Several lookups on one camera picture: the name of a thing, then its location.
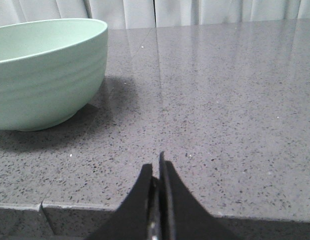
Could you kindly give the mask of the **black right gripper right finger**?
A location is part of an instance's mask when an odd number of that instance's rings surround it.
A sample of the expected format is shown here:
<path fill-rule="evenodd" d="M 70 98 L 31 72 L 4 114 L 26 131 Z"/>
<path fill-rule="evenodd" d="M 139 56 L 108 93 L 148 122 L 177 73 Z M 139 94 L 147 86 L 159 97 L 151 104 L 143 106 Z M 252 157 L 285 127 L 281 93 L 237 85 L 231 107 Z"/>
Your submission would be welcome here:
<path fill-rule="evenodd" d="M 160 211 L 164 240 L 233 240 L 235 234 L 212 217 L 190 193 L 171 161 L 159 156 Z"/>

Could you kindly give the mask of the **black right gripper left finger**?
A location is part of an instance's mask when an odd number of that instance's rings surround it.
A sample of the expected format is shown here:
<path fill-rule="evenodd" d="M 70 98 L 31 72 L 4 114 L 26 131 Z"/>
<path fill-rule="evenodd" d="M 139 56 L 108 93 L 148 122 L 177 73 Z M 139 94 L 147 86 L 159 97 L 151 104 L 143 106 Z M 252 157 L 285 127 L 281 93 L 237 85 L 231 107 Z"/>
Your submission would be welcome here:
<path fill-rule="evenodd" d="M 154 211 L 156 180 L 152 165 L 145 164 L 120 207 L 90 240 L 158 240 L 159 226 Z"/>

